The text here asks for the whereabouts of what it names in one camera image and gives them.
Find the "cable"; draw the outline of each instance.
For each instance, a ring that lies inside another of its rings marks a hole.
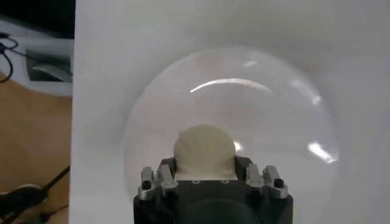
[[[0,80],[0,84],[2,84],[2,83],[5,83],[11,79],[12,74],[13,74],[13,64],[12,64],[10,58],[8,58],[8,56],[5,54],[4,50],[2,49],[1,43],[0,43],[0,55],[2,55],[7,60],[8,65],[10,66],[10,71],[9,71],[8,75],[4,79]]]
[[[47,192],[53,187],[59,180],[61,180],[66,174],[69,173],[71,166],[68,166],[60,174],[58,174],[52,181],[50,181],[45,187],[42,188],[43,191]]]
[[[10,66],[10,71],[9,71],[8,75],[3,80],[0,80],[0,84],[9,81],[11,79],[11,77],[12,77],[12,74],[13,74],[13,64],[12,64],[11,60],[9,59],[8,55],[5,54],[5,51],[13,52],[14,54],[26,57],[26,58],[34,60],[34,61],[54,64],[53,61],[42,60],[40,58],[31,57],[30,55],[27,55],[27,54],[24,54],[22,52],[16,51],[15,49],[19,46],[19,42],[17,42],[16,40],[10,38],[9,35],[6,34],[6,33],[0,32],[0,39],[1,38],[13,42],[13,46],[8,47],[8,46],[4,45],[2,42],[0,42],[0,56],[3,56],[7,60],[9,66]],[[68,74],[72,74],[67,69],[64,69],[60,64],[57,64],[57,67],[59,69],[65,71],[65,72],[67,72]]]
[[[53,187],[59,180],[61,180],[70,171],[70,166],[65,168],[60,174],[58,174],[53,180],[51,180],[46,186],[42,188],[43,191],[47,192]],[[15,219],[19,217],[24,211],[16,211],[11,216],[7,217],[1,224],[11,224]]]
[[[43,212],[43,213],[39,214],[38,218],[31,220],[29,222],[20,223],[20,224],[44,224],[44,223],[47,223],[53,215],[64,210],[67,207],[69,207],[69,206],[65,205],[65,206],[62,206],[61,208],[59,208],[55,211],[52,211],[52,212]]]

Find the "wooden surface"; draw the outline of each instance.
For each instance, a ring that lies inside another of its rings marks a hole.
[[[38,93],[12,81],[0,84],[0,192],[26,183],[44,186],[69,165],[71,112],[69,97]],[[20,220],[56,210],[68,200],[66,176],[45,203],[26,211]],[[67,209],[49,223],[68,223]]]

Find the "soft white ball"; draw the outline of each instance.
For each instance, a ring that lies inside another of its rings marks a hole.
[[[236,180],[235,145],[221,129],[198,125],[182,132],[174,146],[177,180]]]

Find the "clear plastic dome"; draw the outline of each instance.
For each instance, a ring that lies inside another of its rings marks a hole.
[[[338,168],[331,118],[305,74],[272,55],[245,47],[193,53],[159,74],[129,115],[129,194],[136,196],[143,167],[156,170],[173,156],[181,131],[215,125],[237,155],[278,168],[294,198],[294,223],[315,223]]]

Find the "bolt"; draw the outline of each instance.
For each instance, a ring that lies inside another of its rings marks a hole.
[[[152,182],[150,180],[142,181],[142,190],[149,190],[152,188]]]
[[[274,187],[281,189],[284,186],[285,186],[285,182],[282,179],[280,178],[274,179]]]

